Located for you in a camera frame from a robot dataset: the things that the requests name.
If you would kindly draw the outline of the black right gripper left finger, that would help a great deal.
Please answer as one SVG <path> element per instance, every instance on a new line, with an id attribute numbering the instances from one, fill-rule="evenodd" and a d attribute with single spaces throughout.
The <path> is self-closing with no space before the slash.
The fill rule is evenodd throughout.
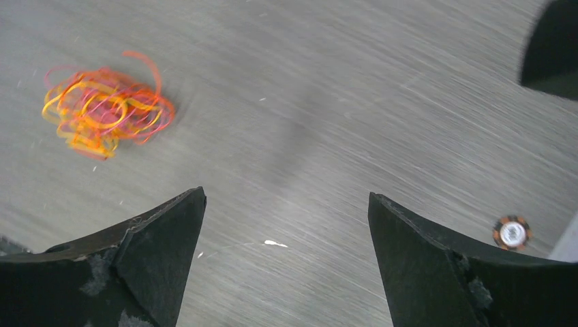
<path id="1" fill-rule="evenodd" d="M 175 326 L 207 198 L 189 189 L 42 253 L 1 257 L 2 326 Z"/>

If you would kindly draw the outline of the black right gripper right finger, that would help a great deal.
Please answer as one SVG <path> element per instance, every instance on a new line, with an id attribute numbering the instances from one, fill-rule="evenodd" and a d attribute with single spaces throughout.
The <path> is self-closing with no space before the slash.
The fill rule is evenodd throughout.
<path id="1" fill-rule="evenodd" d="M 488 245 L 370 193 L 395 326 L 576 326 L 577 265 Z"/>

